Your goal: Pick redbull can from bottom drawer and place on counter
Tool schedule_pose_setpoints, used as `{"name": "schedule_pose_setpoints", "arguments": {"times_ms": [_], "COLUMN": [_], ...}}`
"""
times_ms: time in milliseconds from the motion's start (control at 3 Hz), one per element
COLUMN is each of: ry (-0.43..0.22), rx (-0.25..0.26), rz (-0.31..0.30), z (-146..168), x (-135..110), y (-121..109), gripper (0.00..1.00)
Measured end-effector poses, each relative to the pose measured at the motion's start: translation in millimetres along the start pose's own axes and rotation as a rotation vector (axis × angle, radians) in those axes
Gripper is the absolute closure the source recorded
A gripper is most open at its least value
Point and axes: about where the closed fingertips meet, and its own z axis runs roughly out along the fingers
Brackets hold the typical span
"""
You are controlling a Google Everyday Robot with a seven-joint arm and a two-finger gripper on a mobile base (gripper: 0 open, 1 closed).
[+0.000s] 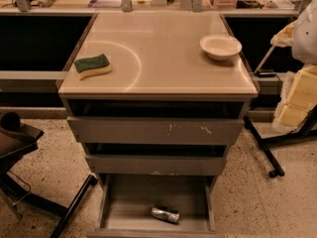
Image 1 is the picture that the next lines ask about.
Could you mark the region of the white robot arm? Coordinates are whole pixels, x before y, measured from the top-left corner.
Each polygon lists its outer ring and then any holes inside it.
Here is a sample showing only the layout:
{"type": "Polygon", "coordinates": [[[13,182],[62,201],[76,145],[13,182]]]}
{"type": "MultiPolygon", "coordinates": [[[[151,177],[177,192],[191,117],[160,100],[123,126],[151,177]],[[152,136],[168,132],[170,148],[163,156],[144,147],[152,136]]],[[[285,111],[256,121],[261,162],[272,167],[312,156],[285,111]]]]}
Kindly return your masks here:
{"type": "Polygon", "coordinates": [[[272,128],[289,133],[317,105],[317,0],[312,0],[297,20],[275,34],[270,43],[291,47],[292,57],[304,63],[298,72],[286,74],[274,112],[272,128]]]}

